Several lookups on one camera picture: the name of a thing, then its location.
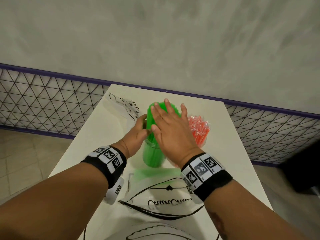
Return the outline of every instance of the concrete wall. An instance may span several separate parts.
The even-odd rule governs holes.
[[[320,0],[0,0],[0,63],[320,114]]]

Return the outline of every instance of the bundle of red straws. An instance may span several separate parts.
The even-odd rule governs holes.
[[[202,147],[205,143],[207,135],[210,131],[210,123],[208,121],[204,121],[201,116],[190,116],[189,120],[189,128],[192,131],[193,137],[195,138],[195,142],[198,147]]]

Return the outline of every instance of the clear plastic container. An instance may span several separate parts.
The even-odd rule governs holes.
[[[148,139],[145,140],[143,153],[143,161],[151,168],[159,168],[164,163],[166,156],[162,153],[158,143],[152,143]]]

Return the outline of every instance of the right hand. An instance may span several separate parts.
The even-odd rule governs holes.
[[[157,125],[151,129],[160,149],[166,157],[182,168],[191,157],[203,151],[197,146],[189,128],[188,111],[181,104],[181,118],[174,112],[169,100],[164,100],[168,113],[157,102],[151,106],[151,113]]]

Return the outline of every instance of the table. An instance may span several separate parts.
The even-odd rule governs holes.
[[[211,129],[203,150],[216,157],[235,180],[272,209],[224,103],[114,84],[110,86],[106,94],[109,92],[116,96],[133,100],[142,114],[147,113],[151,103],[155,101],[161,102],[168,98],[177,107],[184,103],[189,115],[204,116],[211,123]],[[78,164],[85,155],[99,146],[110,145],[124,136],[126,119],[111,113],[112,109],[108,108],[108,104],[105,95],[50,176]],[[169,168],[172,165],[166,161],[163,167]],[[123,174],[125,183],[118,200],[125,195],[129,172],[136,168],[147,168],[142,161],[142,149],[127,163]],[[102,201],[87,226],[86,239],[105,239],[126,226],[150,221],[160,220],[129,209],[119,203],[110,206]],[[193,216],[168,223],[198,239],[215,239],[218,235],[204,208]]]

